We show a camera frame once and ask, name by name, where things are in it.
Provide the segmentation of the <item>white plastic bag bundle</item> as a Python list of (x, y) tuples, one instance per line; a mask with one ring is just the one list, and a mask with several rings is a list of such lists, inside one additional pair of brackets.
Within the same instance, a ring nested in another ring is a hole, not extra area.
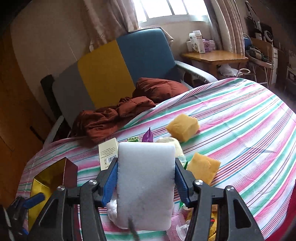
[(107, 205), (107, 215), (109, 219), (114, 223), (114, 225), (118, 225), (118, 219), (117, 219), (117, 200), (111, 199)]

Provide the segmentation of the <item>yellow sponge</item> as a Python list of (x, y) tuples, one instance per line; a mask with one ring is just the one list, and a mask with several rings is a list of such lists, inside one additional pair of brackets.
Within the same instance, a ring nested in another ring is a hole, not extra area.
[(192, 172), (195, 179), (200, 179), (210, 185), (219, 170), (220, 164), (220, 161), (195, 153), (187, 165), (187, 170)]
[(197, 133), (199, 128), (200, 126), (196, 118), (183, 113), (178, 115), (166, 126), (168, 133), (180, 142), (187, 142)]

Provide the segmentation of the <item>beige carton with barcode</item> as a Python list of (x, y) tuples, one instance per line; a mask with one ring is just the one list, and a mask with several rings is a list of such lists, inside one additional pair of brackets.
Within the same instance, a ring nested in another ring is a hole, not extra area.
[(114, 158), (118, 157), (118, 141), (112, 138), (98, 145), (100, 170), (108, 169)]

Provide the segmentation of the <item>purple snack packet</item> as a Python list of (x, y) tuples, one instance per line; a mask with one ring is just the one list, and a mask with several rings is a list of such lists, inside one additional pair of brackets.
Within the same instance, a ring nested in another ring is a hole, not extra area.
[(154, 137), (153, 137), (153, 133), (151, 131), (151, 128), (149, 128), (147, 130), (147, 132), (143, 135), (142, 142), (149, 142), (149, 143), (154, 142)]

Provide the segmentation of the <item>small green white box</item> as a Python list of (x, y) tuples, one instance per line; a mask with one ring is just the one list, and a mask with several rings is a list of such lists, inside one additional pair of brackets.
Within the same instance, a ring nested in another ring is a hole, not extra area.
[(127, 138), (128, 142), (141, 142), (138, 136)]

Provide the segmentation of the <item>gold lined maroon box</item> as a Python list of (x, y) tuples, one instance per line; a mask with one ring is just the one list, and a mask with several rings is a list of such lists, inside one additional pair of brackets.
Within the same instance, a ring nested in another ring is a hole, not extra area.
[(45, 200), (29, 209), (29, 230), (33, 227), (42, 208), (58, 186), (64, 185), (67, 188), (74, 188), (77, 186), (77, 172), (78, 166), (72, 163), (69, 159), (63, 158), (51, 164), (43, 171), (40, 171), (34, 177), (30, 197), (33, 197), (38, 193), (43, 193)]

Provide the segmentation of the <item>rust red blanket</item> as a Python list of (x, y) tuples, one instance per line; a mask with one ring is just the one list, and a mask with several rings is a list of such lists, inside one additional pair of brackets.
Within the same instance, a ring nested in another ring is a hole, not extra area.
[(79, 113), (70, 137), (88, 137), (98, 144), (139, 114), (188, 90), (185, 85), (173, 80), (140, 78), (132, 97), (121, 98), (114, 106)]

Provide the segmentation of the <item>striped bed sheet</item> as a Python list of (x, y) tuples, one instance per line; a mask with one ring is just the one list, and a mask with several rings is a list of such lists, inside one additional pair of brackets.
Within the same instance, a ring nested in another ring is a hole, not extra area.
[(124, 142), (151, 131), (167, 137), (179, 114), (196, 118), (199, 130), (182, 143), (187, 160), (195, 153), (220, 161), (216, 187), (236, 188), (264, 238), (282, 224), (295, 186), (295, 113), (275, 94), (250, 80), (206, 84), (157, 105), (113, 137)]

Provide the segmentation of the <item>grey yellow blue headboard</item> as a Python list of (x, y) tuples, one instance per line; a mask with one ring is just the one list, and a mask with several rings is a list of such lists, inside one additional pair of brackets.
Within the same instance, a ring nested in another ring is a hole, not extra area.
[(181, 80), (160, 28), (121, 36), (84, 55), (55, 78), (53, 93), (72, 126), (81, 111), (114, 106), (130, 97), (141, 77)]

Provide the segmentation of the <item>wooden side table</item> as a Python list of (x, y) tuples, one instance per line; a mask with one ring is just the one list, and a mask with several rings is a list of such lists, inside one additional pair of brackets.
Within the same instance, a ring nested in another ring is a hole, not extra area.
[(181, 57), (187, 60), (206, 64), (208, 66), (209, 73), (214, 77), (217, 77), (217, 67), (219, 65), (248, 62), (247, 57), (225, 50), (214, 50), (212, 52), (202, 54), (197, 52), (188, 52), (182, 53)]

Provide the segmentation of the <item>white boxes on table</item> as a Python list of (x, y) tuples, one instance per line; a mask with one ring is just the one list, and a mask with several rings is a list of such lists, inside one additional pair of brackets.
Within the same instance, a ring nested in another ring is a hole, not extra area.
[(215, 41), (203, 39), (200, 30), (189, 33), (189, 41), (187, 41), (186, 44), (189, 52), (204, 54), (216, 50)]

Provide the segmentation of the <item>cluttered shelf cart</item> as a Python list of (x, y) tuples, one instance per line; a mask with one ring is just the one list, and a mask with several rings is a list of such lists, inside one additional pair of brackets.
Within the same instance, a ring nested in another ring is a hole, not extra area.
[(271, 43), (243, 34), (247, 68), (254, 81), (270, 88), (275, 84), (278, 72), (278, 50)]

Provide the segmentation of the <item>window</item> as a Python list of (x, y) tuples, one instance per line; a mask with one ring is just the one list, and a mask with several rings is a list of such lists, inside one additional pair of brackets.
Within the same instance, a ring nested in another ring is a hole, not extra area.
[(140, 24), (208, 21), (208, 11), (204, 1), (147, 0), (133, 1), (133, 3)]

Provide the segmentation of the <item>pink curtain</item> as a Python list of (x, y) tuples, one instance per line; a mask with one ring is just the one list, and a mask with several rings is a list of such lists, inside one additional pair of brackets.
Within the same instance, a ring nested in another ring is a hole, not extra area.
[(90, 50), (138, 29), (133, 1), (81, 1)]

